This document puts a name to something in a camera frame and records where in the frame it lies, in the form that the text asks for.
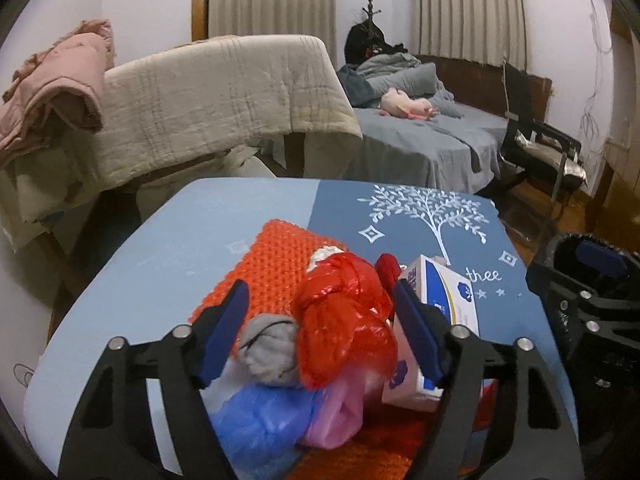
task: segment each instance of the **white and blue box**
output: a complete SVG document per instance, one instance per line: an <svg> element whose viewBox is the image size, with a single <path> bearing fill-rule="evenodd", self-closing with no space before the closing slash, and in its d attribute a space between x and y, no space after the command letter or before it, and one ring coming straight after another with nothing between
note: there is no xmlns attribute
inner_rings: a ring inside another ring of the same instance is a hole
<svg viewBox="0 0 640 480"><path fill-rule="evenodd" d="M465 276L421 255L400 278L409 282L423 303L439 308L452 325L465 325L479 335L473 288ZM398 341L398 366L395 376L385 383L382 402L409 410L434 412L442 390L420 372L398 316L395 316L393 330Z"/></svg>

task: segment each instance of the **pink stuffed animal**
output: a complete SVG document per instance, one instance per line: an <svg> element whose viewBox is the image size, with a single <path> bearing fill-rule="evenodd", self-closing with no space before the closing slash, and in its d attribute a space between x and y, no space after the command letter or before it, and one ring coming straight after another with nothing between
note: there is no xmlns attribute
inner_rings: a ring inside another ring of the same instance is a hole
<svg viewBox="0 0 640 480"><path fill-rule="evenodd" d="M380 115L429 121L438 113L428 99L411 99L402 90L390 88L380 99Z"/></svg>

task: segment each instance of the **rolled gray sock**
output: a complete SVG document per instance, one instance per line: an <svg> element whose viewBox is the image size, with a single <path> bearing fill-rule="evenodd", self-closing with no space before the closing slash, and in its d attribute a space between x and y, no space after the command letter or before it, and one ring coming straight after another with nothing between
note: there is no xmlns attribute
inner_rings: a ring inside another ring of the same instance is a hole
<svg viewBox="0 0 640 480"><path fill-rule="evenodd" d="M298 330L298 324L290 316L255 316L240 335L240 360L263 384L300 386L296 356Z"/></svg>

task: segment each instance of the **gray bed sheet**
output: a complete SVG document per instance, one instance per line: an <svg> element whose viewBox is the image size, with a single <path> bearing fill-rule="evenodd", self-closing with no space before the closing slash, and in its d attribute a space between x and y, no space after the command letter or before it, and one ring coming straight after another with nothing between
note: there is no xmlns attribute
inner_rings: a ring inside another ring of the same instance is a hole
<svg viewBox="0 0 640 480"><path fill-rule="evenodd" d="M431 121L383 117L376 108L356 108L363 141L345 178L480 191L500 177L498 150L507 120L459 106L462 118L438 115Z"/></svg>

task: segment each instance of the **dark blue tabletop section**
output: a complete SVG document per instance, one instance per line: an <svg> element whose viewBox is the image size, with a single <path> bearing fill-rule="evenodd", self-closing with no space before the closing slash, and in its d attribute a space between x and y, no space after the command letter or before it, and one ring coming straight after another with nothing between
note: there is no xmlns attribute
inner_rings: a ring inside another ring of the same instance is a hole
<svg viewBox="0 0 640 480"><path fill-rule="evenodd" d="M442 256L473 284L482 338L535 342L558 380L574 426L574 398L540 299L490 200L413 186L322 181L309 230L346 243L374 263L382 253L409 265Z"/></svg>

